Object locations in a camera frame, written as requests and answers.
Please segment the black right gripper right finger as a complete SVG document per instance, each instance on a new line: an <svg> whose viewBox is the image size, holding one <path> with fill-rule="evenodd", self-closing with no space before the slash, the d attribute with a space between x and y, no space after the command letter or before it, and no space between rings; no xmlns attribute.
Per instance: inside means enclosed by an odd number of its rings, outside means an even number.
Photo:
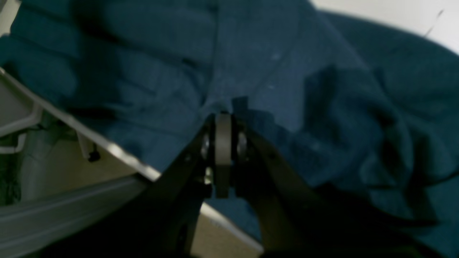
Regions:
<svg viewBox="0 0 459 258"><path fill-rule="evenodd" d="M259 222L262 258L421 258L413 241L316 194L280 153L231 118L235 188Z"/></svg>

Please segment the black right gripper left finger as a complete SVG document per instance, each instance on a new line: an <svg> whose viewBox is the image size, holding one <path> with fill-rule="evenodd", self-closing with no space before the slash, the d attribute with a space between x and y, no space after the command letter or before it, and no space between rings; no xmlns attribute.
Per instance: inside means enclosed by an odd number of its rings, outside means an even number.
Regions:
<svg viewBox="0 0 459 258"><path fill-rule="evenodd" d="M190 258L200 209L213 187L217 130L231 140L231 114L211 115L141 194L96 224L47 246L42 258Z"/></svg>

